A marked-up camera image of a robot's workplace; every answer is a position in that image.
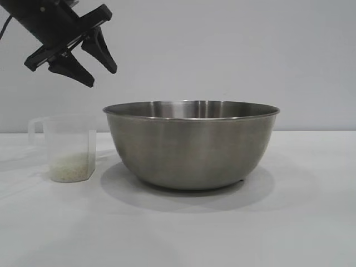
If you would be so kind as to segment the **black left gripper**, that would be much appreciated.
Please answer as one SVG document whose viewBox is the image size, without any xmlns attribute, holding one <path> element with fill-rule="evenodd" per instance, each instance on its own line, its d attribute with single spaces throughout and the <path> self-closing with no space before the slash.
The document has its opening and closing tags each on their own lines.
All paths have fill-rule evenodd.
<svg viewBox="0 0 356 267">
<path fill-rule="evenodd" d="M 26 59 L 25 66 L 37 69 L 49 61 L 48 70 L 52 73 L 66 76 L 91 88 L 94 77 L 69 52 L 69 46 L 75 46 L 78 40 L 83 40 L 82 50 L 115 74 L 117 64 L 100 28 L 100 25 L 111 20 L 112 12 L 102 4 L 80 17 L 72 9 L 75 3 L 76 1 L 1 1 L 1 7 L 42 43 L 42 47 Z"/>
</svg>

